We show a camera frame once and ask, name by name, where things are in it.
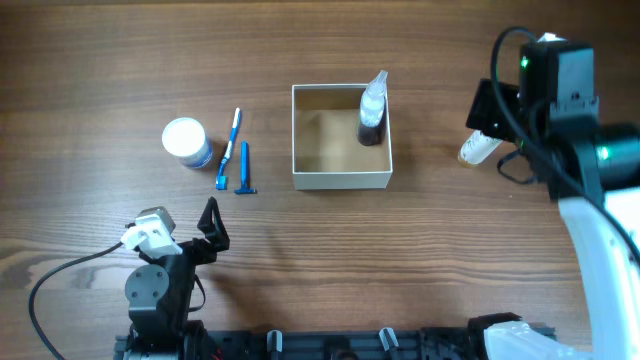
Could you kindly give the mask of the white amber tube bottle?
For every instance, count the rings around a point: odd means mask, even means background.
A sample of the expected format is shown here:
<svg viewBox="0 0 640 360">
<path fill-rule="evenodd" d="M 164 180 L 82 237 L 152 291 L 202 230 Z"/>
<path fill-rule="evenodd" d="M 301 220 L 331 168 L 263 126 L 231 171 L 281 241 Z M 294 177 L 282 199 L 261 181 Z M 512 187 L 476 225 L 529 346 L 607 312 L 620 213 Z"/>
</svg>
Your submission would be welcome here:
<svg viewBox="0 0 640 360">
<path fill-rule="evenodd" d="M 460 148 L 457 160 L 465 167 L 478 166 L 501 143 L 502 140 L 486 136 L 480 130 L 475 130 Z"/>
</svg>

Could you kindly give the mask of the blue white toothbrush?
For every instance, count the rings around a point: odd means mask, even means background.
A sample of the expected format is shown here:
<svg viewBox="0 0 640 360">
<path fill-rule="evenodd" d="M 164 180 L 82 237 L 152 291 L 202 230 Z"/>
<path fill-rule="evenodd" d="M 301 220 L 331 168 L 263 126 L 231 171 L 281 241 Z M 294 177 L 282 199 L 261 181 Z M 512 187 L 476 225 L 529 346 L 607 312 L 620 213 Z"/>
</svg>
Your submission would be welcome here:
<svg viewBox="0 0 640 360">
<path fill-rule="evenodd" d="M 232 123 L 232 129 L 230 132 L 229 140 L 227 142 L 227 146 L 224 152 L 223 157 L 221 158 L 220 165 L 218 168 L 218 173 L 216 176 L 215 187 L 217 190 L 226 190 L 228 179 L 224 175 L 227 164 L 232 158 L 234 145 L 237 139 L 237 135 L 239 132 L 240 124 L 241 124 L 242 113 L 240 108 L 236 108 L 234 112 L 234 118 Z"/>
</svg>

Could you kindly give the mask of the white cotton swab tub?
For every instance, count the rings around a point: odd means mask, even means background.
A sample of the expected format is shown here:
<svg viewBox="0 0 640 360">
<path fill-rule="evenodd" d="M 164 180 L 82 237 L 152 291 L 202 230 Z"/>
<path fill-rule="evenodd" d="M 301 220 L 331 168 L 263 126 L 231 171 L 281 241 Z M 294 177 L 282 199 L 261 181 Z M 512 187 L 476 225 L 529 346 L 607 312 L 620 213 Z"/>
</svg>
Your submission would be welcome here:
<svg viewBox="0 0 640 360">
<path fill-rule="evenodd" d="M 188 168 L 201 168 L 209 163 L 213 148 L 200 122 L 193 118 L 177 118 L 163 130 L 165 150 Z"/>
</svg>

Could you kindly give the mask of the dark blue spray bottle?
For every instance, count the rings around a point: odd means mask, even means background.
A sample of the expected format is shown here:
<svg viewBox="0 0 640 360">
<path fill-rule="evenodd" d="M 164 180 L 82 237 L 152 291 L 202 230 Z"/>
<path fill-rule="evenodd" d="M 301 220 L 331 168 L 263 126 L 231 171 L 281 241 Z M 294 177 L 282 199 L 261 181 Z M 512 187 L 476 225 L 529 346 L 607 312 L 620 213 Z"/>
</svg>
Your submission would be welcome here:
<svg viewBox="0 0 640 360">
<path fill-rule="evenodd" d="M 364 146 L 377 145 L 382 141 L 387 77 L 388 72 L 381 70 L 367 85 L 361 96 L 357 138 Z"/>
</svg>

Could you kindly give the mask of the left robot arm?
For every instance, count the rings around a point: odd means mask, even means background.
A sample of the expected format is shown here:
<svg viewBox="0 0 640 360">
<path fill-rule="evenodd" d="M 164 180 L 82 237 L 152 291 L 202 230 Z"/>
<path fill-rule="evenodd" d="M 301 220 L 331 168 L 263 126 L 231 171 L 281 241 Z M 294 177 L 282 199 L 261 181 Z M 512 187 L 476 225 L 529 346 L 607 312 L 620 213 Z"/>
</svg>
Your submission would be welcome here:
<svg viewBox="0 0 640 360">
<path fill-rule="evenodd" d="M 131 326 L 118 337 L 114 357 L 123 359 L 221 359 L 222 349 L 200 320 L 188 315 L 197 311 L 191 296 L 202 283 L 195 274 L 198 265 L 216 261 L 217 251 L 205 239 L 181 243 L 182 253 L 158 259 L 144 256 L 146 265 L 127 279 Z"/>
</svg>

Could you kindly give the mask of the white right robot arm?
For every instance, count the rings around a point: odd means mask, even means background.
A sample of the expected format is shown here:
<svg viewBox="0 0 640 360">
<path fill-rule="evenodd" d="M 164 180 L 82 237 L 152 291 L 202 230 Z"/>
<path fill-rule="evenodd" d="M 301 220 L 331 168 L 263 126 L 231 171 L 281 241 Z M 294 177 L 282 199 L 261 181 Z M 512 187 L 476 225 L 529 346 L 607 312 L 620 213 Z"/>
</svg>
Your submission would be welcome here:
<svg viewBox="0 0 640 360">
<path fill-rule="evenodd" d="M 510 27 L 494 42 L 467 125 L 515 145 L 546 184 L 578 258 L 592 359 L 639 356 L 639 130 L 598 121 L 594 51 Z"/>
</svg>

